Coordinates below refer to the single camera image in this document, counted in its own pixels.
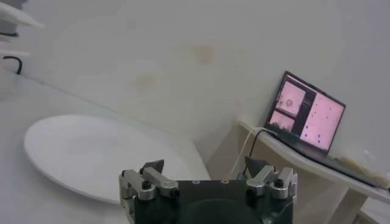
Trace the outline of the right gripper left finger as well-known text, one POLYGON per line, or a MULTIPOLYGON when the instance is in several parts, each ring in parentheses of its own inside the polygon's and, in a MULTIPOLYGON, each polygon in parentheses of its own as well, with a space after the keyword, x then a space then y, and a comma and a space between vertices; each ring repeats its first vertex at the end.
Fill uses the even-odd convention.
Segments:
POLYGON ((177 199, 180 197, 179 183, 162 174, 163 159, 147 162, 137 172, 123 170, 119 175, 119 199, 127 218, 135 218, 135 199, 151 201, 157 196, 177 199))

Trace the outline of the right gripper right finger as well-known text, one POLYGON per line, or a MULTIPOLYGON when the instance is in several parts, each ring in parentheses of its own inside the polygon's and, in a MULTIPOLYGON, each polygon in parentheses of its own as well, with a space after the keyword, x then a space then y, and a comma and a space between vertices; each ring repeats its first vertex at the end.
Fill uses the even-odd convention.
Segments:
POLYGON ((246 186, 254 196, 263 196, 267 189, 274 199, 285 200, 291 197, 293 201, 297 200, 298 174, 294 169, 284 167, 277 171, 267 161, 248 156, 244 161, 251 175, 251 178, 246 180, 246 186))

